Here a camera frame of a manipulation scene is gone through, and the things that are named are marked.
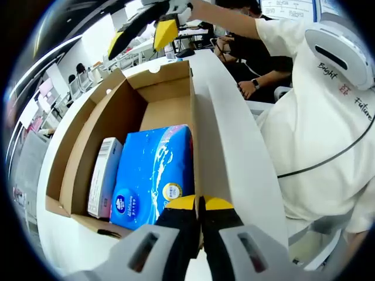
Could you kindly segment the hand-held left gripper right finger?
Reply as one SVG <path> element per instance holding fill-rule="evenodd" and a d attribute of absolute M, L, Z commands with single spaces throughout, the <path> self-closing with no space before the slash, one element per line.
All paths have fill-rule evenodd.
<path fill-rule="evenodd" d="M 245 225 L 224 199 L 201 197 L 203 247 L 213 280 L 325 280 L 289 260 L 287 249 L 255 225 Z"/>

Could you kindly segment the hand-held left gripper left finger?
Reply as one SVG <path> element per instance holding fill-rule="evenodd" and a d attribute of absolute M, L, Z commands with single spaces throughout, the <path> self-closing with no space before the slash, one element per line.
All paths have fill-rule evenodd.
<path fill-rule="evenodd" d="M 121 239 L 102 264 L 65 280 L 184 280 L 190 260 L 199 251 L 195 201 L 194 195 L 172 200 L 156 223 Z"/>

